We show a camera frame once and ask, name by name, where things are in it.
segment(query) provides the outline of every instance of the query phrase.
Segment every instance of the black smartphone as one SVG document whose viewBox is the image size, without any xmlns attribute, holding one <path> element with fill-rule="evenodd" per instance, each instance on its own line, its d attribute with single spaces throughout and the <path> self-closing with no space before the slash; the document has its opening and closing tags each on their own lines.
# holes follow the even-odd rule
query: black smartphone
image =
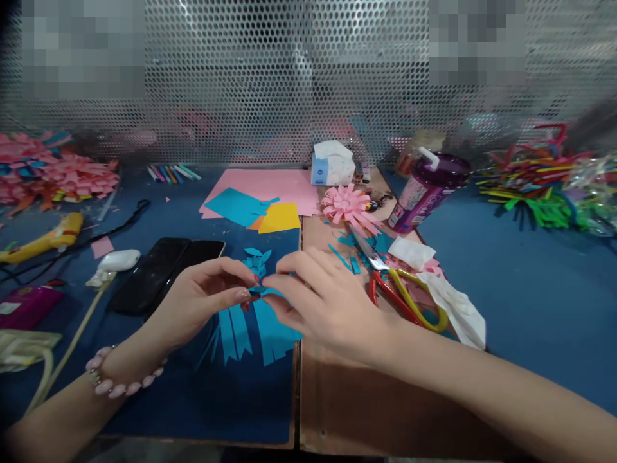
<svg viewBox="0 0 617 463">
<path fill-rule="evenodd" d="M 175 279 L 180 275 L 182 270 L 187 267 L 194 266 L 197 264 L 201 264 L 202 262 L 206 262 L 207 260 L 216 259 L 223 254 L 225 250 L 225 242 L 224 241 L 208 241 L 208 240 L 195 240 L 188 245 L 184 254 L 178 261 L 175 266 L 174 271 L 165 282 L 157 296 L 154 298 L 152 302 L 152 306 L 148 310 L 148 313 L 145 316 L 147 320 L 150 318 L 150 315 L 156 310 L 156 308 L 163 301 L 167 292 L 171 288 L 172 284 L 174 284 Z"/>
<path fill-rule="evenodd" d="M 111 296 L 107 310 L 143 316 L 191 244 L 186 238 L 161 238 L 142 257 L 133 273 Z"/>
</svg>

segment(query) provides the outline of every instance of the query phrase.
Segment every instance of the left hand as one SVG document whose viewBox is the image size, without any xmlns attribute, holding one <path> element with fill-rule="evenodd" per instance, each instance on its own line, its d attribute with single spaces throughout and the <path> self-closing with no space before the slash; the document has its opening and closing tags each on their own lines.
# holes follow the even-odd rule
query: left hand
<svg viewBox="0 0 617 463">
<path fill-rule="evenodd" d="M 186 268 L 146 324 L 142 339 L 156 342 L 165 354 L 188 343 L 217 312 L 247 304 L 247 288 L 257 284 L 253 272 L 229 257 L 207 260 Z"/>
</svg>

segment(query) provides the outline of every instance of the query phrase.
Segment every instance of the fingernail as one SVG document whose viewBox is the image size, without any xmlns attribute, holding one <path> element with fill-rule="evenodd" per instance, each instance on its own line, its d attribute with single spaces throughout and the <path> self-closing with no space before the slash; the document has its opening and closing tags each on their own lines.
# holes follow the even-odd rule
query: fingernail
<svg viewBox="0 0 617 463">
<path fill-rule="evenodd" d="M 246 288 L 242 288 L 234 295 L 234 299 L 236 300 L 236 303 L 238 304 L 240 302 L 246 302 L 250 298 L 251 298 L 251 293 L 249 293 L 249 290 Z"/>
</svg>

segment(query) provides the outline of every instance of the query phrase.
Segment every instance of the tissue box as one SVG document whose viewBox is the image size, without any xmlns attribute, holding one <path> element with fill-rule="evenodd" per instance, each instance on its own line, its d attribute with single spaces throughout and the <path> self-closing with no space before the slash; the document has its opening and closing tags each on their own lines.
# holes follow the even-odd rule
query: tissue box
<svg viewBox="0 0 617 463">
<path fill-rule="evenodd" d="M 349 185 L 355 174 L 353 153 L 340 141 L 330 140 L 314 145 L 310 182 L 313 185 Z"/>
</svg>

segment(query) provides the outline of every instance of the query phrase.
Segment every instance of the pink paper sheet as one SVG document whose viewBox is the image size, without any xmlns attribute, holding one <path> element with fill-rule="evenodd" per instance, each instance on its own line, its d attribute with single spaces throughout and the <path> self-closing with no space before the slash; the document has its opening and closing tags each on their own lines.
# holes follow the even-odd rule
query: pink paper sheet
<svg viewBox="0 0 617 463">
<path fill-rule="evenodd" d="M 105 254 L 109 254 L 114 250 L 114 245 L 111 243 L 109 237 L 103 237 L 100 240 L 94 241 L 90 244 L 90 247 L 92 248 L 95 259 L 103 257 Z"/>
<path fill-rule="evenodd" d="M 220 219 L 219 214 L 203 204 L 227 188 L 234 188 L 261 201 L 278 197 L 280 204 L 296 203 L 299 215 L 310 216 L 320 211 L 319 194 L 317 188 L 310 184 L 309 170 L 227 169 L 199 208 L 202 219 Z"/>
</svg>

